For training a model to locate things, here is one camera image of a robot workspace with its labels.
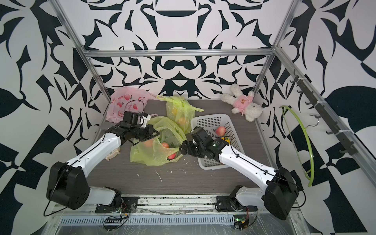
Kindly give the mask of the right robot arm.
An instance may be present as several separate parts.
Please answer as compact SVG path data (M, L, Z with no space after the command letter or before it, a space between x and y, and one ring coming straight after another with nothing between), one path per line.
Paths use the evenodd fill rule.
M287 169L261 164L237 151L224 139L210 136L201 127L195 127L191 136L191 141L181 144L182 154L214 159L240 172L259 187L258 192L246 187L235 190L234 197L240 205L263 207L276 218L287 219L299 196L298 186Z

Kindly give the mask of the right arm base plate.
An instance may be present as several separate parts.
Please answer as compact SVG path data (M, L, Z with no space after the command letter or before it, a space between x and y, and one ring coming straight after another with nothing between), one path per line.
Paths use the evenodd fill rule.
M236 198L230 196L217 196L214 208L218 212L256 212L258 210L256 206L243 206Z

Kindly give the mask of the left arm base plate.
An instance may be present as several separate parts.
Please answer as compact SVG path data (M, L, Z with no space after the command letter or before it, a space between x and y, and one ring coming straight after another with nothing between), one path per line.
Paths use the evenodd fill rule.
M129 213L137 209L139 197L116 197L110 205L98 204L95 213Z

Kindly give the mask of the white plastic basket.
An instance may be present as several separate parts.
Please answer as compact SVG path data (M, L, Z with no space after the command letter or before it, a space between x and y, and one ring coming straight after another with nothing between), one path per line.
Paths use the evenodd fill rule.
M229 137L231 139L232 147L245 154L244 149L241 145L235 127L230 119L230 117L226 114L214 114L214 115L205 115L194 117L191 121L191 127L194 129L195 127L203 128L210 136L219 137L216 134L216 129L220 126L224 126L226 128L226 134L224 137ZM214 159L199 158L198 159L199 166L203 170L217 170L217 169L224 169L228 168L227 165L219 163Z

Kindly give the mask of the green plastic bag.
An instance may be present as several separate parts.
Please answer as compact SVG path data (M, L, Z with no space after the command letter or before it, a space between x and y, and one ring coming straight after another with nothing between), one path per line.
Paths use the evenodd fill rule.
M175 159L170 161L167 158L177 153L183 141L187 139L183 130L168 117L154 117L148 121L148 124L151 124L160 134L151 139L153 140L152 148L146 148L144 142L131 147L130 161L147 166L161 166L177 162L182 155L176 155ZM169 148L163 147L162 143L168 143Z
M191 121L196 112L203 112L204 109L197 108L189 104L182 96L156 96L157 99L166 102L167 117L174 121L185 134L191 132Z

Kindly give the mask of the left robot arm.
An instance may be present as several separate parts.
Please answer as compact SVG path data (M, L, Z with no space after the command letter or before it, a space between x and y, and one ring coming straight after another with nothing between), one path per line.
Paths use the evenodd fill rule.
M49 175L47 200L72 210L92 204L109 206L112 211L119 209L123 203L121 192L89 186L87 177L102 160L117 156L124 143L135 145L157 137L159 132L148 124L151 118L146 113L125 112L123 119L88 149L65 163L55 163Z

